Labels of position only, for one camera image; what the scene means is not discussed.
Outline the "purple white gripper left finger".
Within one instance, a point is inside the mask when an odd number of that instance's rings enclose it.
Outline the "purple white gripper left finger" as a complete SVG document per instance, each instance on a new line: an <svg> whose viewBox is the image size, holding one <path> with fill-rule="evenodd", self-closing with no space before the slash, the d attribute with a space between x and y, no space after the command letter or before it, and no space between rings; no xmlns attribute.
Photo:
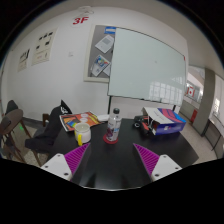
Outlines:
<svg viewBox="0 0 224 224"><path fill-rule="evenodd" d="M90 144L87 143L65 155L57 153L41 168L65 180L79 184L89 159L89 147Z"/></svg>

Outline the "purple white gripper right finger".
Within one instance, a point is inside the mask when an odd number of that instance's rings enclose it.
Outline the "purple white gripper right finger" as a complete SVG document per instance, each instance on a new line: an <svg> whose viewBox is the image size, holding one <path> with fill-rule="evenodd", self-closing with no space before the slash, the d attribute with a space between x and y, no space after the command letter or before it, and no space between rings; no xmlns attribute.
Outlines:
<svg viewBox="0 0 224 224"><path fill-rule="evenodd" d="M181 167L168 155L158 155L151 150L134 143L141 161L152 181L157 181L181 170Z"/></svg>

